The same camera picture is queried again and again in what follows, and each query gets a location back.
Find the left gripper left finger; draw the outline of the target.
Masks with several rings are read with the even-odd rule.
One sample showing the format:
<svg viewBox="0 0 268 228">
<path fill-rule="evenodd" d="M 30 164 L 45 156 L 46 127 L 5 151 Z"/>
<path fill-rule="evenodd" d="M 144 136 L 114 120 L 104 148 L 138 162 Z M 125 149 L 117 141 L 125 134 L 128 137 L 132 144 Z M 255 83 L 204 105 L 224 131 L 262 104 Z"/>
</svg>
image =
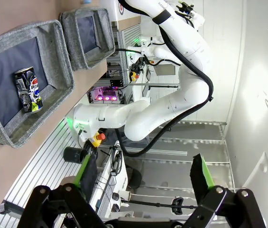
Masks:
<svg viewBox="0 0 268 228">
<path fill-rule="evenodd" d="M 54 228 L 62 214 L 71 214 L 77 228 L 106 228 L 89 204 L 97 176 L 96 156 L 92 154 L 85 156 L 73 181 L 54 190 L 36 186 L 17 228 Z"/>
</svg>

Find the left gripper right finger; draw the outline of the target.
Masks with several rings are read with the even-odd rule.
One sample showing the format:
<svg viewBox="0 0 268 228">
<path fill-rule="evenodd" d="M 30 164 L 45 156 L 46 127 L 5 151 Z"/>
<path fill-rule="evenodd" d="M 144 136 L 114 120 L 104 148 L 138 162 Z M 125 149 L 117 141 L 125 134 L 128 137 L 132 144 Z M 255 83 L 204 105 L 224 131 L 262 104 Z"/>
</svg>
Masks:
<svg viewBox="0 0 268 228">
<path fill-rule="evenodd" d="M 230 228 L 266 228 L 253 191 L 216 185 L 200 154 L 193 158 L 190 179 L 197 208 L 182 228 L 208 228 L 215 216 L 224 217 Z"/>
</svg>

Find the crushed black Pepsi can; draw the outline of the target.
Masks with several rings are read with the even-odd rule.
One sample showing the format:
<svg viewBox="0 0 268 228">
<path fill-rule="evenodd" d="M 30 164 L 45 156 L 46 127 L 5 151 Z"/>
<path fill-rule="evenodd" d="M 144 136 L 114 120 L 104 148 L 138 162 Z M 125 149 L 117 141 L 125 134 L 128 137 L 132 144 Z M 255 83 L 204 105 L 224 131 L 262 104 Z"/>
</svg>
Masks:
<svg viewBox="0 0 268 228">
<path fill-rule="evenodd" d="M 42 109 L 38 80 L 33 67 L 24 68 L 14 73 L 19 100 L 25 113 L 35 113 Z"/>
</svg>

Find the black cylinder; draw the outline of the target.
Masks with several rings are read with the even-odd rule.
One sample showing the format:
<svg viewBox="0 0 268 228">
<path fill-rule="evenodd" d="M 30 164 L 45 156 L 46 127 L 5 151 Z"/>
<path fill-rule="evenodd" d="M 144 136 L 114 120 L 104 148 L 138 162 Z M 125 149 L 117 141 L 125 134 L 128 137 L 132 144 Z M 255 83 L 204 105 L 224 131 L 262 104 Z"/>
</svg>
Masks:
<svg viewBox="0 0 268 228">
<path fill-rule="evenodd" d="M 87 154 L 86 149 L 66 147 L 63 152 L 63 159 L 65 162 L 81 164 Z"/>
</svg>

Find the black pole with loop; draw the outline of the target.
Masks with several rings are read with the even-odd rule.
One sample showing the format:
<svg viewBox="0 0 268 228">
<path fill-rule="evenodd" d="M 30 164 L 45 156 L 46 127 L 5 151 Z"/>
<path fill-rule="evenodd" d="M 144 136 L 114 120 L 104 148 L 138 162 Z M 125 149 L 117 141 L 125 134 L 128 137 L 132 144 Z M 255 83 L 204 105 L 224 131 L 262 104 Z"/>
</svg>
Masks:
<svg viewBox="0 0 268 228">
<path fill-rule="evenodd" d="M 152 207 L 157 207 L 157 208 L 170 208 L 172 213 L 175 215 L 182 215 L 182 209 L 196 209 L 198 208 L 197 206 L 194 205 L 183 205 L 184 199 L 181 197 L 174 198 L 172 200 L 171 204 L 163 204 L 163 203 L 154 203 L 154 202 L 145 202 L 145 201 L 139 201 L 139 200 L 125 200 L 121 199 L 122 203 L 132 203 L 132 204 L 138 204 L 138 205 L 145 205 L 145 206 L 152 206 Z"/>
</svg>

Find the metal shelf rack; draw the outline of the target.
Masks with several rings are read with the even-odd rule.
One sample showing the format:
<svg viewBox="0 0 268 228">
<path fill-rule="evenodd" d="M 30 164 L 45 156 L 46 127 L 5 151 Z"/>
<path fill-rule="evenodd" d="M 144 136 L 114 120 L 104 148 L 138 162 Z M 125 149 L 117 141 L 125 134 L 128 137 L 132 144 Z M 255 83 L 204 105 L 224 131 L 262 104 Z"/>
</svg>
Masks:
<svg viewBox="0 0 268 228">
<path fill-rule="evenodd" d="M 190 169 L 194 156 L 203 156 L 215 184 L 234 189 L 231 162 L 220 122 L 181 121 L 152 148 L 126 163 L 142 175 L 138 194 L 161 190 L 191 192 Z"/>
</svg>

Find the black stool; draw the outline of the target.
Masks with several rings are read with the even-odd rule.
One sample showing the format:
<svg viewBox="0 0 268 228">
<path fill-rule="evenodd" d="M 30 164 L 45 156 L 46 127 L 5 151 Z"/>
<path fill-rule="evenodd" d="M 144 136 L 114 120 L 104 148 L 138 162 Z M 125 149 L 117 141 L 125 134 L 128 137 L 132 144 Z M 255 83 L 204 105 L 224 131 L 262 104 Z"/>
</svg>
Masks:
<svg viewBox="0 0 268 228">
<path fill-rule="evenodd" d="M 126 172 L 128 176 L 128 187 L 131 189 L 137 189 L 142 183 L 142 174 L 130 166 L 126 167 Z"/>
</svg>

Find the slotted aluminium mounting plate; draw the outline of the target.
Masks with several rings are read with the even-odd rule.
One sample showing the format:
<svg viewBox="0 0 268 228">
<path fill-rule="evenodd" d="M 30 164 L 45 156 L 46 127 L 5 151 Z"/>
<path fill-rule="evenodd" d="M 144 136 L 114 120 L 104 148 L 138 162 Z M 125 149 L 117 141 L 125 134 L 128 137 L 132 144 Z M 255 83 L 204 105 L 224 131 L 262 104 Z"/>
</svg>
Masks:
<svg viewBox="0 0 268 228">
<path fill-rule="evenodd" d="M 46 185 L 55 189 L 63 178 L 77 174 L 80 165 L 65 162 L 63 159 L 67 146 L 79 147 L 77 137 L 70 126 L 72 122 L 66 117 L 50 133 L 20 172 L 4 200 L 25 207 L 36 186 Z"/>
</svg>

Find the computer with purple lights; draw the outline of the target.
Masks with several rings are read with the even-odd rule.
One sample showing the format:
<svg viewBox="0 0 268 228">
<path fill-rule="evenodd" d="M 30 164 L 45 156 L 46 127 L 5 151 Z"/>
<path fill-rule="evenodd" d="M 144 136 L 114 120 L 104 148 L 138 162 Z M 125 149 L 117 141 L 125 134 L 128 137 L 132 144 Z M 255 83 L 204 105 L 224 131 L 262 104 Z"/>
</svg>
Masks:
<svg viewBox="0 0 268 228">
<path fill-rule="evenodd" d="M 89 91 L 89 100 L 91 103 L 119 104 L 120 98 L 121 92 L 118 90 L 117 87 L 93 87 L 91 91 Z"/>
</svg>

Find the grey fabric basket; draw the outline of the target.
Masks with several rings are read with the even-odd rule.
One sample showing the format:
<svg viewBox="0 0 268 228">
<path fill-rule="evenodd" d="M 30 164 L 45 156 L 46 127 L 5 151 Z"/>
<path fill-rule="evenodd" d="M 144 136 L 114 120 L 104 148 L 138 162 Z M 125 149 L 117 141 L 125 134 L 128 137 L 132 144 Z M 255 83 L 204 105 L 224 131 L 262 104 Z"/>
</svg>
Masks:
<svg viewBox="0 0 268 228">
<path fill-rule="evenodd" d="M 15 73 L 32 67 L 42 108 L 25 113 Z M 23 146 L 72 93 L 74 76 L 59 21 L 29 23 L 0 35 L 0 144 Z"/>
<path fill-rule="evenodd" d="M 115 52 L 107 9 L 80 8 L 60 14 L 73 71 L 89 70 Z"/>
</svg>

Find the black green lab gripper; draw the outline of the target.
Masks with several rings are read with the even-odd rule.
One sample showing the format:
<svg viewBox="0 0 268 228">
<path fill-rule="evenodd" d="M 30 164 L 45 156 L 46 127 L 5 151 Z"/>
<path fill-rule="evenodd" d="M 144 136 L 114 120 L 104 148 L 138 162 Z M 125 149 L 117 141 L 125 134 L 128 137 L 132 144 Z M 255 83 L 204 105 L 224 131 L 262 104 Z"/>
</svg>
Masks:
<svg viewBox="0 0 268 228">
<path fill-rule="evenodd" d="M 187 4 L 182 0 L 179 0 L 178 3 L 180 4 L 180 5 L 176 5 L 178 10 L 181 13 L 184 13 L 185 15 L 188 15 L 188 17 L 192 17 L 191 16 L 191 11 L 194 9 L 194 4 Z"/>
</svg>

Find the black bracket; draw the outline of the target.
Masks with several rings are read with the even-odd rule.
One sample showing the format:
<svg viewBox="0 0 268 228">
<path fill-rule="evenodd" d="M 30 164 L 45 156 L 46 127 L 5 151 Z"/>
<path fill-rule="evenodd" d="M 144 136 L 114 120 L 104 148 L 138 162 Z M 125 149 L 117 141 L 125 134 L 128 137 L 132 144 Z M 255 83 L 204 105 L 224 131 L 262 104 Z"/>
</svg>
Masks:
<svg viewBox="0 0 268 228">
<path fill-rule="evenodd" d="M 12 202 L 3 200 L 0 204 L 0 214 L 2 215 L 9 215 L 11 217 L 20 219 L 23 212 L 23 207 L 20 207 Z"/>
</svg>

